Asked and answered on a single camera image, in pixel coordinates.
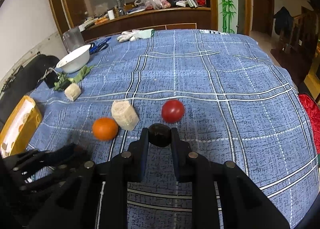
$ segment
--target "red tomato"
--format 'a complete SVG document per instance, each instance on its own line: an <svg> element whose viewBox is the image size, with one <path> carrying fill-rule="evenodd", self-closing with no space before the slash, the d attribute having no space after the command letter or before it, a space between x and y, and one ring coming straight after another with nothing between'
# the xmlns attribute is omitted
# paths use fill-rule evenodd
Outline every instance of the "red tomato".
<svg viewBox="0 0 320 229"><path fill-rule="evenodd" d="M162 106L161 116L168 123L175 123L180 121L183 115L184 106L178 100L166 101Z"/></svg>

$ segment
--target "white cup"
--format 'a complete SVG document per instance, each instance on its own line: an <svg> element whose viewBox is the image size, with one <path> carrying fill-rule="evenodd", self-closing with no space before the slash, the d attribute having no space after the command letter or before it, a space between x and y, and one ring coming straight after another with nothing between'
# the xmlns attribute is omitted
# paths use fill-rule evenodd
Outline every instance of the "white cup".
<svg viewBox="0 0 320 229"><path fill-rule="evenodd" d="M112 10L112 9L108 11L108 16L109 16L109 19L110 19L110 20L115 19L115 14L113 13L113 10Z"/></svg>

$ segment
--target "black round object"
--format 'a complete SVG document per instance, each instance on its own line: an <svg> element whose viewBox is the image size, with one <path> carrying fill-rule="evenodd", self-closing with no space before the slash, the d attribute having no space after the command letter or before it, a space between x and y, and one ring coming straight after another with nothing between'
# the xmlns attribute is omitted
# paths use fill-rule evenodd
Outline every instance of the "black round object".
<svg viewBox="0 0 320 229"><path fill-rule="evenodd" d="M164 148L171 143L171 129L164 124L154 123L149 128L149 142Z"/></svg>

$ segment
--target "dark clothing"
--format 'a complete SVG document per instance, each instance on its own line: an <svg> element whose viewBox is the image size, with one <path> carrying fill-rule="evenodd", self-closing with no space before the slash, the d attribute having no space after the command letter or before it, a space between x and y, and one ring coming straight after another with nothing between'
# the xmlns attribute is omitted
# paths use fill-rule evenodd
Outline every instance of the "dark clothing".
<svg viewBox="0 0 320 229"><path fill-rule="evenodd" d="M282 7L274 16L276 19L275 23L275 32L277 35L280 35L281 30L284 30L284 35L286 37L290 36L291 29L293 26L293 17L291 17L289 11Z"/></svg>

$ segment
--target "white plastic bag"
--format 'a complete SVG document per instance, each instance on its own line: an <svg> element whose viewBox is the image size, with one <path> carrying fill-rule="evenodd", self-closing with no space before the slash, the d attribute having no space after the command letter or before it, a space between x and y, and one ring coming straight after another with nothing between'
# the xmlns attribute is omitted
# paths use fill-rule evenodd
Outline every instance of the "white plastic bag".
<svg viewBox="0 0 320 229"><path fill-rule="evenodd" d="M170 8L170 3L167 0L135 0L134 4L144 4L146 7L153 7L153 9Z"/></svg>

